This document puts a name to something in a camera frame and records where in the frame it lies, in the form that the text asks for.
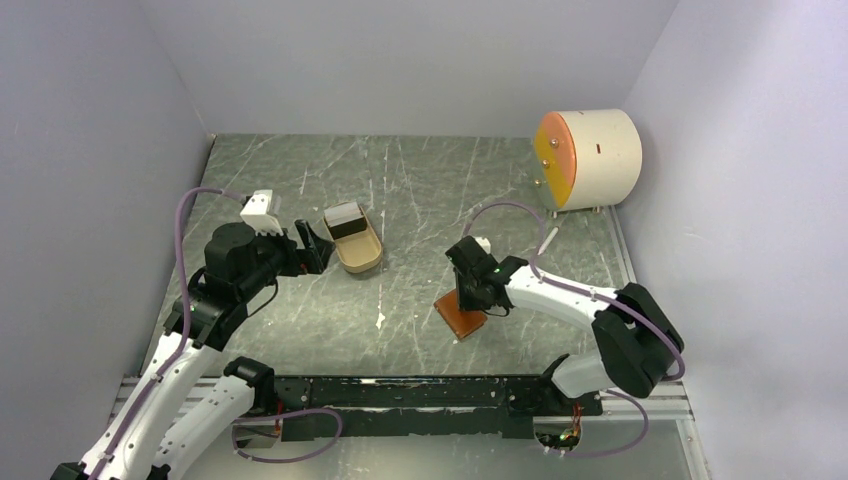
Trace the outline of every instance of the purple cable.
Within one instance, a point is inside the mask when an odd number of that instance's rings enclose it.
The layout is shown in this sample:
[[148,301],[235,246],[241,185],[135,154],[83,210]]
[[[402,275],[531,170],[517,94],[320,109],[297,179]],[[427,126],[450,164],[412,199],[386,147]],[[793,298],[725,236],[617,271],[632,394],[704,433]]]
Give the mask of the purple cable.
[[[180,295],[182,296],[182,304],[183,304],[183,331],[182,336],[180,337],[180,344],[174,350],[174,353],[171,354],[164,362],[162,362],[162,366],[156,370],[156,375],[159,377],[164,377],[165,372],[168,371],[169,368],[177,361],[178,358],[183,354],[183,349],[185,349],[186,343],[188,343],[188,336],[191,332],[191,300],[189,298],[188,293],[188,280],[186,280],[185,273],[185,255],[183,253],[183,224],[185,223],[185,210],[188,206],[189,201],[194,198],[198,193],[217,193],[219,195],[223,195],[225,197],[236,200],[239,203],[244,203],[247,199],[246,195],[228,192],[226,190],[222,190],[220,188],[209,188],[209,187],[196,187],[192,188],[188,192],[183,195],[180,199],[180,203],[177,204],[177,210],[174,214],[174,250],[176,251],[177,257],[177,276],[180,281]],[[89,478],[91,480],[98,480],[98,476],[106,468],[107,458],[111,456],[115,452],[115,448],[120,443],[121,439],[123,439],[124,435],[127,432],[130,424],[132,424],[133,420],[138,416],[138,412],[141,410],[141,407],[144,406],[144,403],[147,401],[147,398],[150,396],[150,392],[153,391],[153,388],[158,385],[158,382],[153,381],[152,379],[148,379],[147,383],[142,387],[138,396],[135,398],[132,404],[130,404],[127,408],[127,414],[124,416],[124,419],[118,425],[118,428],[115,429],[115,433],[112,435],[112,440],[106,446],[105,456],[101,458],[97,465],[92,469],[91,475]]]
[[319,448],[319,449],[317,449],[313,452],[307,453],[306,455],[301,455],[299,457],[294,457],[294,458],[254,457],[253,455],[245,453],[244,450],[238,448],[238,442],[236,440],[236,429],[235,428],[233,428],[233,430],[232,430],[233,450],[241,458],[244,458],[244,459],[247,459],[247,460],[250,460],[250,461],[253,461],[253,462],[258,462],[258,463],[277,463],[277,464],[280,464],[280,463],[295,463],[295,462],[300,462],[300,461],[303,461],[303,460],[309,460],[310,458],[317,457],[318,455],[321,455],[322,453],[329,450],[330,447],[335,445],[336,442],[339,441],[339,438],[342,436],[342,428],[343,428],[342,417],[341,417],[341,415],[339,415],[334,410],[330,410],[329,408],[310,408],[310,409],[307,409],[307,410],[298,410],[297,412],[282,413],[280,415],[273,415],[273,416],[270,416],[270,417],[238,418],[233,423],[234,424],[245,424],[245,423],[254,423],[254,422],[267,422],[269,420],[285,420],[287,418],[305,417],[306,415],[312,415],[312,414],[316,414],[316,413],[323,414],[323,415],[330,415],[331,417],[335,418],[336,419],[336,425],[338,425],[338,427],[336,428],[336,434],[333,435],[333,438],[326,445],[324,445],[323,447],[321,447],[321,448]]
[[[671,339],[668,338],[659,328],[657,328],[653,323],[651,323],[647,318],[645,318],[644,315],[637,312],[636,310],[633,310],[632,308],[628,307],[627,305],[619,302],[618,300],[616,300],[614,298],[610,298],[610,297],[607,297],[606,295],[600,295],[600,294],[597,294],[597,293],[595,293],[594,296],[593,296],[592,292],[589,291],[589,290],[586,290],[586,289],[583,289],[583,288],[580,288],[580,287],[575,287],[573,285],[562,283],[562,282],[559,282],[559,281],[556,281],[556,280],[552,280],[550,278],[544,277],[541,274],[541,272],[539,272],[538,267],[536,267],[536,261],[538,260],[538,257],[539,257],[539,249],[542,247],[542,244],[545,241],[545,222],[544,222],[544,220],[542,220],[542,217],[539,216],[539,214],[536,213],[536,211],[533,210],[531,207],[529,207],[529,206],[527,206],[523,203],[514,202],[514,201],[511,201],[511,200],[501,200],[501,201],[490,203],[490,204],[486,205],[485,207],[481,208],[480,210],[477,210],[477,212],[475,212],[474,215],[471,216],[471,219],[468,221],[468,223],[465,224],[465,228],[462,229],[462,236],[465,237],[466,235],[468,235],[468,232],[471,231],[471,225],[474,223],[474,221],[477,219],[477,217],[480,216],[481,213],[485,212],[486,210],[488,210],[490,208],[498,207],[498,206],[511,206],[511,207],[520,208],[520,209],[530,213],[531,215],[533,215],[533,217],[536,219],[536,223],[539,225],[539,244],[536,247],[536,249],[533,251],[533,255],[530,257],[530,271],[533,272],[533,275],[535,275],[536,278],[538,278],[539,280],[541,280],[544,283],[547,283],[548,285],[553,285],[555,287],[562,288],[562,289],[567,290],[569,292],[573,292],[573,293],[576,293],[578,295],[583,295],[583,296],[588,297],[588,298],[595,298],[595,299],[601,300],[602,302],[607,303],[609,305],[613,305],[616,308],[619,308],[623,312],[627,313],[628,315],[630,315],[631,317],[636,319],[639,323],[644,325],[654,335],[656,335],[657,338],[659,338],[660,341],[662,341],[663,345],[665,345],[666,348],[668,348],[669,352],[671,352],[672,356],[674,357],[674,360],[677,362],[677,373],[675,373],[674,375],[665,377],[665,380],[678,380],[683,376],[683,374],[686,372],[686,364],[683,362],[683,358],[680,356],[680,351],[677,349],[677,346],[674,345],[674,343],[671,341]],[[617,448],[613,448],[613,449],[610,449],[610,450],[603,450],[603,451],[600,451],[600,452],[588,452],[588,453],[563,452],[563,454],[565,456],[574,457],[574,458],[599,458],[599,457],[606,457],[606,456],[609,456],[609,455],[616,455],[616,454],[622,453],[624,451],[630,450],[631,448],[638,445],[639,442],[641,442],[642,440],[645,439],[645,436],[648,434],[648,429],[650,428],[650,420],[648,419],[648,412],[645,411],[645,409],[642,407],[642,405],[639,402],[637,402],[635,398],[633,398],[629,395],[626,395],[626,394],[623,394],[623,393],[620,393],[620,392],[616,392],[616,391],[613,391],[613,390],[607,390],[606,392],[609,393],[610,395],[615,395],[616,397],[623,398],[623,399],[627,400],[628,402],[632,403],[639,410],[639,412],[642,414],[642,420],[643,420],[642,431],[631,442],[629,442],[625,445],[622,445],[620,447],[617,447]]]

